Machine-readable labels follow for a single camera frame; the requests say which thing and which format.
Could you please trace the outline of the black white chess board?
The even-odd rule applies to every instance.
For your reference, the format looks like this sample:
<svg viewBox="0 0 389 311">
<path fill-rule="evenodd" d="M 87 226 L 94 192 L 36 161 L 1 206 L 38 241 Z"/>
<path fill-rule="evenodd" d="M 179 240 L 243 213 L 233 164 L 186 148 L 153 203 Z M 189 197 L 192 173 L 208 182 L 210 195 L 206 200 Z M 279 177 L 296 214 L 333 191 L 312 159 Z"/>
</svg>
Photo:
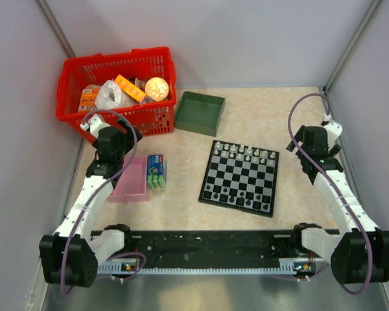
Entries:
<svg viewBox="0 0 389 311">
<path fill-rule="evenodd" d="M 277 151 L 214 140 L 198 201 L 271 218 L 278 163 Z M 204 198 L 205 193 L 210 193 L 209 199 Z"/>
</svg>

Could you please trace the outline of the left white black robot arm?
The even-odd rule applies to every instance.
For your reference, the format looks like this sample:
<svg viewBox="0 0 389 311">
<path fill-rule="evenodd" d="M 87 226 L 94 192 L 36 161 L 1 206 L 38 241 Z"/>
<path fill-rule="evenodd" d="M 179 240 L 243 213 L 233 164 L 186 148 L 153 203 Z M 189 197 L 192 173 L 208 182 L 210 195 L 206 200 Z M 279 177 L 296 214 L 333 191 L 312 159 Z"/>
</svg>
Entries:
<svg viewBox="0 0 389 311">
<path fill-rule="evenodd" d="M 77 200 L 54 233 L 42 236 L 39 243 L 43 276 L 57 284 L 62 295 L 74 287 L 89 288 L 98 268 L 113 256 L 129 256 L 134 241 L 127 237 L 126 225 L 109 226 L 96 237 L 91 232 L 103 205 L 130 165 L 127 153 L 135 155 L 142 135 L 120 113 L 117 126 L 108 124 L 102 110 L 86 114 L 81 129 L 95 138 L 95 157 L 88 169 Z"/>
</svg>

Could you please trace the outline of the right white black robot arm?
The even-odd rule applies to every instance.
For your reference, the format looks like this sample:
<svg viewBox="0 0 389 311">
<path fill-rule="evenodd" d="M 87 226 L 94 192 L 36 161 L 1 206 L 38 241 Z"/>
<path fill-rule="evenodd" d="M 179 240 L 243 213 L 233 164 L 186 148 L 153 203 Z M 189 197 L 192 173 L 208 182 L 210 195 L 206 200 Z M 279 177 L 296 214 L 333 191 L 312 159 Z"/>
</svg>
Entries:
<svg viewBox="0 0 389 311">
<path fill-rule="evenodd" d="M 319 126 L 301 126 L 287 146 L 295 152 L 303 172 L 322 194 L 338 227 L 329 234 L 315 224 L 300 223 L 290 239 L 290 250 L 302 257 L 312 251 L 330 264 L 341 284 L 389 281 L 389 231 L 367 215 L 350 189 L 335 157 L 342 126 L 326 115 Z"/>
</svg>

